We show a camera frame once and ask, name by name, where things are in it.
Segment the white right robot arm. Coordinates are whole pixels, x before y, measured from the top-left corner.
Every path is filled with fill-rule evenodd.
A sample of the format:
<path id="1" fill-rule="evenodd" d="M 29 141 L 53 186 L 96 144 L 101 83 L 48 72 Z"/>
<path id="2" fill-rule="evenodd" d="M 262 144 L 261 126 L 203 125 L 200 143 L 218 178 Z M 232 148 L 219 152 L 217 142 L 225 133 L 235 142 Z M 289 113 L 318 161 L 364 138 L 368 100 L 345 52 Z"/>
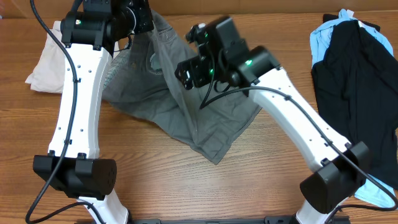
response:
<path id="1" fill-rule="evenodd" d="M 267 111 L 296 145 L 311 176 L 300 184 L 305 197 L 292 217 L 267 223 L 348 223 L 343 202 L 365 184 L 370 151 L 350 143 L 307 103 L 280 62 L 263 46 L 249 49 L 228 16 L 194 25 L 185 36 L 198 55 L 178 64 L 175 76 L 186 89 L 227 83 L 225 95 L 243 92 Z"/>

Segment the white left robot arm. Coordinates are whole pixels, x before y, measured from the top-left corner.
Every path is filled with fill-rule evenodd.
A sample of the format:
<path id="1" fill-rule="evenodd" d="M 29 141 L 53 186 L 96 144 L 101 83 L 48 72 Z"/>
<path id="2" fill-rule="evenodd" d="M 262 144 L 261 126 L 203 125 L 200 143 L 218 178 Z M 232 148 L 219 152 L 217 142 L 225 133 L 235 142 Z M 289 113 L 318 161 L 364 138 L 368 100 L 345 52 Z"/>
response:
<path id="1" fill-rule="evenodd" d="M 65 55 L 60 111 L 48 152 L 34 157 L 33 170 L 95 223 L 132 223 L 114 189 L 116 162 L 100 158 L 98 121 L 116 42 L 153 28 L 147 0 L 75 1 L 55 41 Z"/>

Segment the grey shorts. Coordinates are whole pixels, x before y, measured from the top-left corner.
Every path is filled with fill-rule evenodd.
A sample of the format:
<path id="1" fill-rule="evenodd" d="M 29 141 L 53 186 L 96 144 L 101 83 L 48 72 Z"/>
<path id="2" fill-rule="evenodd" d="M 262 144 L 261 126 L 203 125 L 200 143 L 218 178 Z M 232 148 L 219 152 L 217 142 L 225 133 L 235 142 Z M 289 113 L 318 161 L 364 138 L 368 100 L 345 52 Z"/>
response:
<path id="1" fill-rule="evenodd" d="M 261 107 L 235 93 L 201 109 L 207 89 L 185 90 L 177 64 L 196 53 L 157 12 L 154 30 L 136 34 L 129 50 L 112 62 L 103 99 L 117 110 L 154 122 L 172 138 L 218 164 Z"/>

